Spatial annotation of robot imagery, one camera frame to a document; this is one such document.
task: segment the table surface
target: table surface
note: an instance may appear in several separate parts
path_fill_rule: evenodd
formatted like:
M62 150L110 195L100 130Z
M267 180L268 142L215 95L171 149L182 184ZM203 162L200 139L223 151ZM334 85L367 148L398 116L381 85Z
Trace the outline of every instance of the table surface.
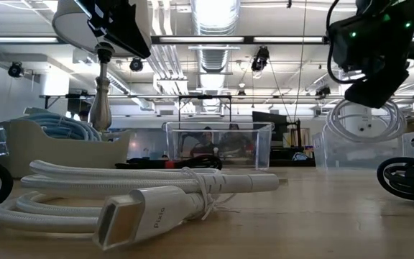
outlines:
M374 172L273 168L288 186L239 194L205 220L101 252L90 235L0 228L0 258L414 258L414 202L387 193ZM18 187L12 196L27 190Z

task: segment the red object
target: red object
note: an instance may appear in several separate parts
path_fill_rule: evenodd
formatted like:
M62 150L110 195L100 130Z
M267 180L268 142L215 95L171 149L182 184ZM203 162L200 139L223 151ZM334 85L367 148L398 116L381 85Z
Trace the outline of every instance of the red object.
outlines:
M173 169L173 168L175 168L175 162L167 161L167 162L165 162L165 167L166 167L166 169Z

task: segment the ceiling duct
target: ceiling duct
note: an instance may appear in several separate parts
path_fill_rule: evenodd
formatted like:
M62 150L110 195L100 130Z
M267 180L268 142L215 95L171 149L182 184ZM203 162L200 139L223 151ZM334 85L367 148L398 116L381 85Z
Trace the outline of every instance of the ceiling duct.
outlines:
M196 35L232 35L239 21L240 0L191 0L193 26ZM230 50L198 50L199 81L202 88L220 91L223 88ZM218 107L206 110L214 111Z

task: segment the ceiling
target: ceiling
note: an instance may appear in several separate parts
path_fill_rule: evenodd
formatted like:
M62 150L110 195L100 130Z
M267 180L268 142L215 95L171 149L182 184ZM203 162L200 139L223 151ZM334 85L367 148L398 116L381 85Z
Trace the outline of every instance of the ceiling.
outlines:
M344 19L355 14L355 0L341 0L331 20ZM0 36L49 36L54 35L49 21L53 17L56 1L29 1L34 8L42 9L38 12L26 10L27 5L21 1L0 1ZM286 1L241 1L237 35L280 35L301 36L325 33L326 10L331 1L293 1L292 8L286 8ZM177 35L193 34L189 1L172 0L171 14L172 30ZM223 94L237 94L239 83L245 83L247 95L278 94L314 94L313 82L326 74L326 59L328 46L323 45L270 45L271 64L263 70L261 78L252 78L249 62L256 54L258 45L241 45L240 50L232 50L229 59L228 72L224 82ZM43 54L58 61L67 69L81 76L80 83L72 81L71 88L94 89L93 79L96 76L94 69L84 69L83 64L73 62L73 51L70 45L0 45L0 53L16 54ZM177 46L178 57L183 72L188 79L188 90L199 89L198 66L196 53L188 49L187 45ZM110 68L136 94L156 94L152 87L153 71L144 63L142 72L133 73L129 69L128 59L113 59ZM410 69L410 77L405 83L414 81L414 68ZM330 82L332 94L338 94L338 86ZM400 94L414 95L414 87ZM120 104L134 104L121 101Z

